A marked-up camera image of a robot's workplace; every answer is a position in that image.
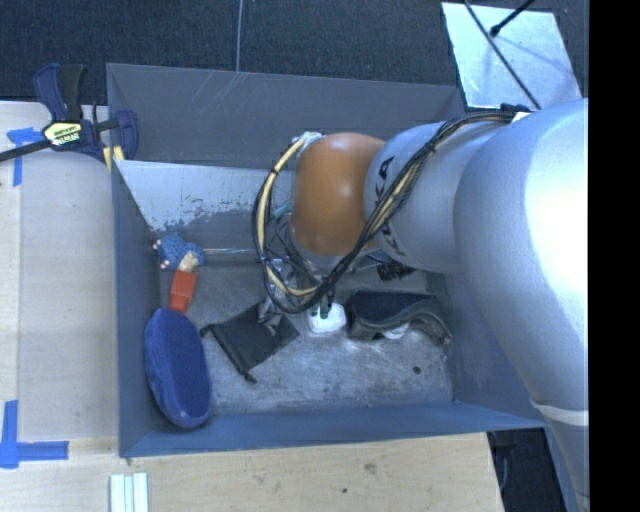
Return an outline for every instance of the blue sponge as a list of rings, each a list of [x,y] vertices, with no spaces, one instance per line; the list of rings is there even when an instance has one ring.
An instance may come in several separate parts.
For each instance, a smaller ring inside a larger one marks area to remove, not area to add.
[[[182,313],[160,308],[144,335],[145,371],[158,406],[179,427],[201,425],[211,414],[211,377],[198,331]]]

